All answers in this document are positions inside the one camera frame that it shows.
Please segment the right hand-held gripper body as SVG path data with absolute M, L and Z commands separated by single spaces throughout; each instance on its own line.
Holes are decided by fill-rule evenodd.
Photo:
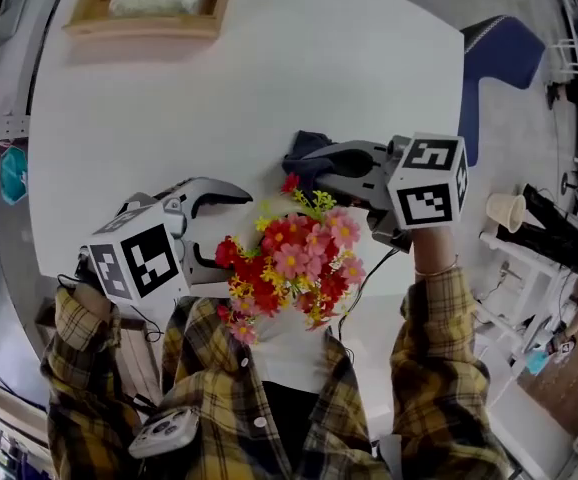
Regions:
M 410 249 L 411 232 L 460 220 L 468 190 L 465 141 L 459 136 L 395 136 L 387 147 L 368 222 L 372 238 Z

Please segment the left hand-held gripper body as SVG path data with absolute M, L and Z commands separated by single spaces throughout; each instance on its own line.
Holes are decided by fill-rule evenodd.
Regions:
M 116 304 L 142 304 L 169 286 L 180 275 L 172 233 L 185 230 L 184 185 L 126 199 L 81 247 L 76 278 Z

